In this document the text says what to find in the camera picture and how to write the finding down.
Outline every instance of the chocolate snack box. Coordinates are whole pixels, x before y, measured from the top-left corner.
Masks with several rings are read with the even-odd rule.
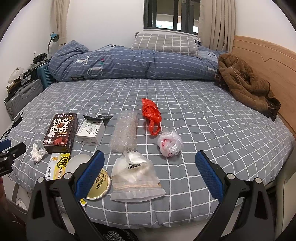
[[[45,150],[48,153],[70,152],[77,126],[76,114],[56,114],[43,140]]]

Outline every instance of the red plastic bag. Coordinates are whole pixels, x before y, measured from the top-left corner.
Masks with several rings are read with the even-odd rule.
[[[160,132],[161,116],[156,104],[149,99],[142,99],[143,103],[143,116],[150,120],[149,131],[151,135],[156,136]]]

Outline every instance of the blue striped duvet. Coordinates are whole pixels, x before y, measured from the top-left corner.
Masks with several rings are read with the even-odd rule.
[[[147,78],[166,80],[214,80],[217,56],[199,47],[202,58],[154,50],[131,50],[108,45],[96,51],[71,41],[49,63],[52,76],[61,82],[86,79]]]

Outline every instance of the window frame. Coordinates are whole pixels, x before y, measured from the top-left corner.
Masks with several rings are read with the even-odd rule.
[[[181,30],[177,29],[179,1],[182,1]],[[156,29],[156,30],[160,30],[160,31],[161,30],[170,30],[170,31],[175,31],[175,32],[179,32],[179,33],[198,35],[198,33],[193,32],[194,2],[195,1],[196,0],[174,0],[173,29],[171,29],[171,28],[156,27],[157,0],[144,0],[143,28],[144,29]]]

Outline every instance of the beige curtain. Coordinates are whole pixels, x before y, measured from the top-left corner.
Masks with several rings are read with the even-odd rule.
[[[59,48],[67,43],[67,15],[70,0],[54,0],[53,21],[59,34]]]
[[[235,31],[234,0],[201,0],[198,36],[212,50],[232,52]]]

